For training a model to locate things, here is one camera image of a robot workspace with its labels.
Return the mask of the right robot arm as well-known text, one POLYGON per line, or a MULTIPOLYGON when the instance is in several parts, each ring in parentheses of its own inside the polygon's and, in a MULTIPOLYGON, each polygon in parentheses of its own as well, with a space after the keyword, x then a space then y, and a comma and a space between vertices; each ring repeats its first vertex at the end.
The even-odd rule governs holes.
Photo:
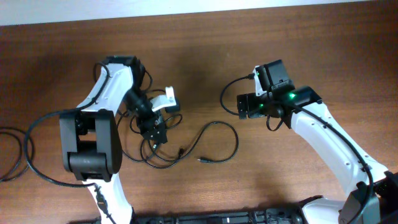
POLYGON ((237 97, 239 118, 279 118, 312 146, 346 194, 345 201, 305 202, 305 222, 397 223, 397 174, 349 136, 313 88, 296 88, 281 60, 255 66, 247 78, 255 91, 237 97))

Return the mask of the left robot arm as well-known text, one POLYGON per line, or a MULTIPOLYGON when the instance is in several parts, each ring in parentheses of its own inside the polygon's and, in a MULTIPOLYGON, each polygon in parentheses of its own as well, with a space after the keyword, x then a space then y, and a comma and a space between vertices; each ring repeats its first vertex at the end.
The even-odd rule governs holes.
POLYGON ((158 143, 167 141, 160 111, 177 105, 174 89, 148 99, 141 89, 146 69, 135 56, 109 56, 90 94, 75 111, 60 115, 65 170, 87 187, 102 223, 131 223, 133 207, 119 178, 123 152, 115 116, 121 103, 137 116, 140 134, 158 143))

